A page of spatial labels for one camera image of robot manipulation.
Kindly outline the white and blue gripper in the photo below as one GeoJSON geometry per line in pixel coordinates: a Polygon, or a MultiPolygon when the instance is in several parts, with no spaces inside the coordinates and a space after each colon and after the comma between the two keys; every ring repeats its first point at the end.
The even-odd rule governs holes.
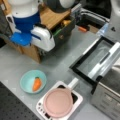
{"type": "Polygon", "coordinates": [[[55,47],[53,34],[41,23],[39,13],[22,18],[8,14],[6,19],[12,29],[10,40],[13,43],[23,47],[33,44],[46,52],[55,47]]]}

